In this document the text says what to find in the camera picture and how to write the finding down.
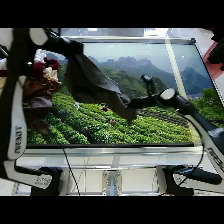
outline landscape image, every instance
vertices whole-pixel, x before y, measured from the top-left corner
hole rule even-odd
[[[145,83],[140,78],[143,74],[154,78],[158,92],[170,87],[177,90],[165,46],[160,46],[159,50],[152,49],[151,46],[148,50],[142,47],[142,52],[136,53],[137,50],[133,49],[141,47],[133,48],[132,52],[125,48],[121,49],[122,46],[118,46],[118,44],[114,44],[114,50],[111,50],[113,48],[111,44],[105,44],[104,47],[95,44],[95,48],[92,44],[89,49],[88,45],[85,46],[87,50],[84,53],[105,75],[113,79],[118,84],[120,91],[129,98],[147,95]],[[104,57],[99,50],[99,45],[103,48],[101,51],[105,52]],[[141,109],[138,111],[137,119],[132,122],[131,126],[128,126],[126,120],[113,113],[110,108],[104,110],[104,105],[79,103],[77,107],[75,100],[63,84],[67,59],[52,52],[45,53],[48,58],[59,61],[58,79],[62,82],[62,86],[58,92],[52,95],[53,107],[45,118],[51,126],[51,132],[48,135],[41,135],[29,130],[28,144],[200,142],[196,130],[172,108],[165,109],[156,106]],[[188,60],[187,53],[184,56],[188,63],[183,63],[182,56],[176,57],[176,60],[177,65],[180,65],[181,68],[180,74],[189,101],[212,123],[224,127],[223,106],[205,68],[203,68],[203,63],[199,61],[200,65],[195,64],[195,58],[191,63],[189,61],[191,57],[189,56]]]

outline black cable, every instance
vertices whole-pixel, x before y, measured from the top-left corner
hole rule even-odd
[[[79,192],[79,186],[78,186],[78,183],[77,183],[77,181],[76,181],[76,179],[75,179],[75,176],[74,176],[74,174],[73,174],[73,172],[72,172],[70,163],[69,163],[69,161],[68,161],[68,157],[67,157],[67,155],[66,155],[66,153],[65,153],[65,150],[64,150],[64,149],[62,149],[62,150],[63,150],[64,155],[65,155],[65,158],[66,158],[66,160],[67,160],[69,170],[70,170],[70,172],[71,172],[71,174],[72,174],[72,177],[73,177],[73,179],[74,179],[74,181],[75,181],[75,184],[76,184],[76,188],[77,188],[78,194],[79,194],[79,196],[81,196],[81,195],[80,195],[80,192]]]
[[[191,120],[189,120],[187,117],[183,116],[182,114],[180,114],[180,113],[178,113],[178,112],[176,112],[176,113],[177,113],[179,116],[181,116],[181,117],[187,119],[187,120],[193,125],[193,127],[197,130],[197,132],[198,132],[199,135],[200,135],[200,131],[199,131],[198,128],[192,123]],[[202,147],[203,147],[203,149],[202,149],[201,158],[200,158],[200,160],[199,160],[197,166],[195,166],[195,167],[192,168],[192,172],[190,173],[190,175],[192,175],[192,174],[198,169],[198,167],[200,166],[200,164],[201,164],[201,162],[202,162],[202,160],[203,160],[203,157],[204,157],[204,154],[205,154],[205,147],[204,147],[204,145],[202,145]],[[188,179],[188,177],[185,177],[185,178],[184,178],[184,179],[183,179],[177,186],[179,187],[179,186],[180,186],[181,184],[183,184],[187,179]],[[169,191],[166,191],[165,193],[160,194],[160,195],[158,195],[158,196],[162,196],[162,195],[164,195],[164,194],[169,194]]]

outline forest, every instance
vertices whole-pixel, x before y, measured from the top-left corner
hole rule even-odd
[[[103,72],[119,84],[122,93],[130,98],[145,96],[141,79],[127,71],[102,68]],[[59,72],[63,81],[65,67]],[[158,91],[166,88],[156,78]],[[191,100],[199,112],[214,124],[222,126],[223,107],[214,89],[206,89],[203,97]],[[82,104],[74,107],[74,99],[63,85],[53,94],[53,108],[46,117],[51,132],[44,136],[28,131],[28,144],[152,144],[200,142],[197,132],[174,109],[150,107],[138,111],[131,126],[112,110],[105,112],[98,104]]]

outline brand logo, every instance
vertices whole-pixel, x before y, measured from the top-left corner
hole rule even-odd
[[[224,164],[221,159],[215,154],[214,150],[212,148],[208,148],[209,154],[212,156],[216,164],[219,166],[219,168],[224,172]]]
[[[16,142],[15,142],[15,153],[20,153],[22,142],[22,127],[16,126]]]

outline television screen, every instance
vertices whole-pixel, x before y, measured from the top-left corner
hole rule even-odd
[[[61,84],[51,95],[52,105],[47,113],[37,115],[41,122],[34,128],[28,125],[28,145],[200,143],[197,131],[172,108],[155,106],[138,110],[137,119],[128,125],[104,102],[75,102],[64,85],[67,59],[54,52],[38,53],[59,62],[57,78]],[[208,120],[224,127],[222,103],[195,45],[84,43],[84,54],[129,98],[147,95],[140,78],[146,74],[154,78],[156,91],[176,89]]]

